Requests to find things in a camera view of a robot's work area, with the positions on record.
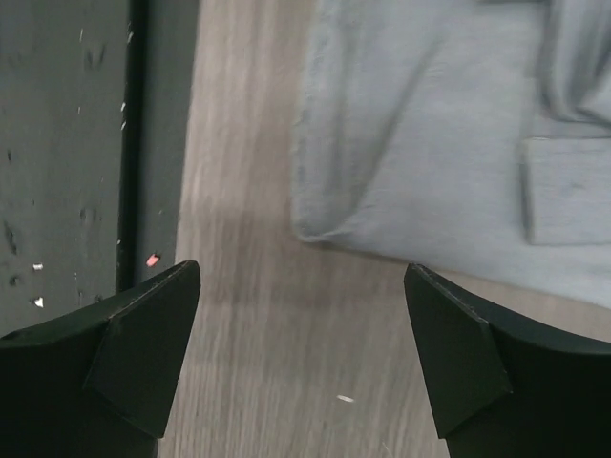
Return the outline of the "grey long sleeve shirt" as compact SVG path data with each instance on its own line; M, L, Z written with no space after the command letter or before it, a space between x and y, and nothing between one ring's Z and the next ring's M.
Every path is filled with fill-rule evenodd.
M610 303L610 5L321 1L301 239Z

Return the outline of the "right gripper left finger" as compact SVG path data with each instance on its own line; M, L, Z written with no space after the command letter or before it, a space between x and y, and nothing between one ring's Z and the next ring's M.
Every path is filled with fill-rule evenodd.
M154 457L198 308L200 266L1 340L5 457Z

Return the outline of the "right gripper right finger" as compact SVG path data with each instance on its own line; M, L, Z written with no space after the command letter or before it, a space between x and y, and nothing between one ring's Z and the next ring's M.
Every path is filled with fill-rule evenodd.
M478 297L418 264L405 295L452 457L607 457L610 345Z

